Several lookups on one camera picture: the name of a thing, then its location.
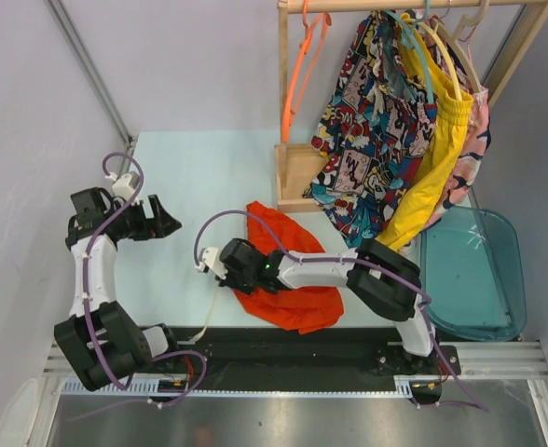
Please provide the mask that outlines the orange shorts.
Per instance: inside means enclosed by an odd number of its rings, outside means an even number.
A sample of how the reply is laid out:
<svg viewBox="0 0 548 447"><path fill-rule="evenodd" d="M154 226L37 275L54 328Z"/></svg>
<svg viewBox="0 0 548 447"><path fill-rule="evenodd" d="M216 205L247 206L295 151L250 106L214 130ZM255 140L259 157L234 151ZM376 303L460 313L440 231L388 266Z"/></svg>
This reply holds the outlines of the orange shorts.
<svg viewBox="0 0 548 447"><path fill-rule="evenodd" d="M278 248L278 239L289 251L323 253L318 239L286 214L254 201L246 210L259 217L273 230L269 234L260 223L249 218L249 241L264 254ZM256 290L250 295L234 292L244 310L286 331L301 334L315 332L335 325L344 314L340 292L330 287L306 287L270 294Z"/></svg>

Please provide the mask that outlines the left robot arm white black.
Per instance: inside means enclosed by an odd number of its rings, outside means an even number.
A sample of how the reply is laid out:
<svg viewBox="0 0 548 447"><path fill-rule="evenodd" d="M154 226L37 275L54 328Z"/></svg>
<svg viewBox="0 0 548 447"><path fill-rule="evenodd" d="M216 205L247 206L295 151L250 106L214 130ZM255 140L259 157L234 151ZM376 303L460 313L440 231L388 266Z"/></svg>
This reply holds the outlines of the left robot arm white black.
<svg viewBox="0 0 548 447"><path fill-rule="evenodd" d="M72 194L74 215L65 245L75 261L75 296L67 320L54 327L54 339L85 389L128 385L137 372L153 364L175 370L182 350L164 324L140 328L116 299L117 244L123 239L164 238L181 228L149 196L152 214L141 203L126 205L101 187Z"/></svg>

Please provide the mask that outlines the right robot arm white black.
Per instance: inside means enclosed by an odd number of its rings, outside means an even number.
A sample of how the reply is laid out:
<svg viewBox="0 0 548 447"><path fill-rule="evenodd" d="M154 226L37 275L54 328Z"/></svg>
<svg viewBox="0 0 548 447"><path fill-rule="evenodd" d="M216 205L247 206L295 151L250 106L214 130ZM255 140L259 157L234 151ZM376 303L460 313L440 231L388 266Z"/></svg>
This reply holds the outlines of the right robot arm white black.
<svg viewBox="0 0 548 447"><path fill-rule="evenodd" d="M421 288L419 267L373 239L340 253L279 249L264 254L248 240L233 238L222 249L203 249L199 259L199 270L212 271L219 286L244 294L347 289L394 324L413 372L428 373L439 362L435 329L424 312L431 298Z"/></svg>

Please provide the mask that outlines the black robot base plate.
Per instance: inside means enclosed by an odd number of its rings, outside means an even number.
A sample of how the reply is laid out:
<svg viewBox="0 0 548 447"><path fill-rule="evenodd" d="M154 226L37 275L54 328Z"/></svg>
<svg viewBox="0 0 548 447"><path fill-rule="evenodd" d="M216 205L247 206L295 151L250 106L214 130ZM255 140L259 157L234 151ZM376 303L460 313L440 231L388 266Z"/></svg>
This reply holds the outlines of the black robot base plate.
<svg viewBox="0 0 548 447"><path fill-rule="evenodd" d="M393 328L332 328L301 335L278 328L215 327L198 340L196 327L169 327L192 361L199 390L224 393L333 394L392 391L408 377L426 401L439 398L451 371L459 373L454 345L443 345L447 365L433 354L417 359L403 350Z"/></svg>

